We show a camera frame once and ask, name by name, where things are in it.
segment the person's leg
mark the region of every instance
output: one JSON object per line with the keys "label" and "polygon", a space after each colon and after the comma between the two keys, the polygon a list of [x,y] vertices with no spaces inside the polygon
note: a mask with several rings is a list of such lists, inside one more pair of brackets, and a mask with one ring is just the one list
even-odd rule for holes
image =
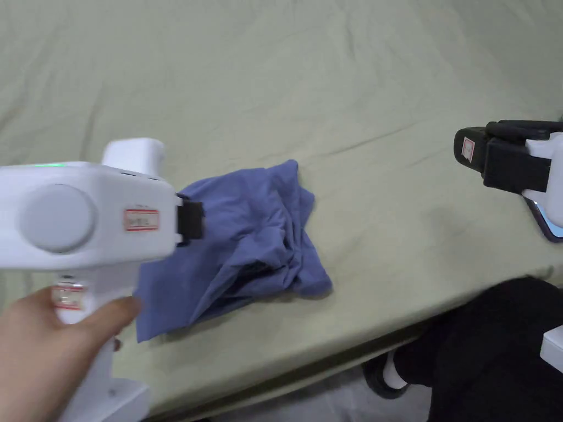
{"label": "person's leg", "polygon": [[[533,397],[537,396],[526,388],[537,392],[546,379],[563,383],[563,376],[539,356],[543,333],[562,324],[563,294],[556,287],[532,277],[510,280],[483,292],[418,340],[399,348],[394,366],[406,382],[433,387],[430,420],[494,402],[498,411],[501,403],[511,402],[507,395],[520,393],[517,406],[525,413],[536,405]],[[541,379],[530,377],[535,373]],[[517,384],[515,379],[524,374],[525,382]],[[511,393],[516,385],[519,391]]]}

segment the red-bordered label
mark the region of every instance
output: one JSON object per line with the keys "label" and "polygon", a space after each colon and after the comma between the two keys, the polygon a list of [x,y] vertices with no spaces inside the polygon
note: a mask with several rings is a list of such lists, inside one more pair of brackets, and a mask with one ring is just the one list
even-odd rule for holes
{"label": "red-bordered label", "polygon": [[461,155],[467,158],[469,162],[472,162],[474,150],[475,150],[475,143],[469,138],[464,138]]}
{"label": "red-bordered label", "polygon": [[84,293],[86,287],[77,283],[60,282],[52,287],[52,297],[55,307],[81,311],[83,307]]}
{"label": "red-bordered label", "polygon": [[125,231],[155,231],[160,216],[157,209],[126,209],[123,224]]}

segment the phone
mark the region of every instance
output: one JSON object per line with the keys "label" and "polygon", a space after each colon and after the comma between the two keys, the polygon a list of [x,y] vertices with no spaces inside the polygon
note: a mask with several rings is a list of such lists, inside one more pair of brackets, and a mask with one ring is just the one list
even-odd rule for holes
{"label": "phone", "polygon": [[546,211],[537,202],[528,198],[524,198],[528,207],[531,210],[539,228],[542,230],[544,236],[553,243],[563,242],[563,227],[556,226],[546,216]]}

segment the round gray knob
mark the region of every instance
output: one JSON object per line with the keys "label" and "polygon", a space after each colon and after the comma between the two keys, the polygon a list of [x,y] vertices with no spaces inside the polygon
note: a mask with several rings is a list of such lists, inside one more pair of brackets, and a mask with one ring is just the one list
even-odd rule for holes
{"label": "round gray knob", "polygon": [[90,239],[96,212],[88,196],[68,185],[47,185],[30,194],[20,209],[22,235],[36,247],[70,252]]}

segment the bed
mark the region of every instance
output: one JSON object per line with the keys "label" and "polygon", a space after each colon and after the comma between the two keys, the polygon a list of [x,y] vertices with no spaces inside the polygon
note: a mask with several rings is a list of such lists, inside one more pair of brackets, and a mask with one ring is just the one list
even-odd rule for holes
{"label": "bed", "polygon": [[[562,21],[559,0],[3,0],[0,164],[99,161],[110,140],[146,136],[179,190],[299,162],[333,294],[142,344],[123,333],[115,373],[150,384],[153,420],[211,414],[382,353],[503,279],[557,271],[522,200],[484,188],[452,142],[559,118]],[[2,272],[0,307],[49,283]]]}

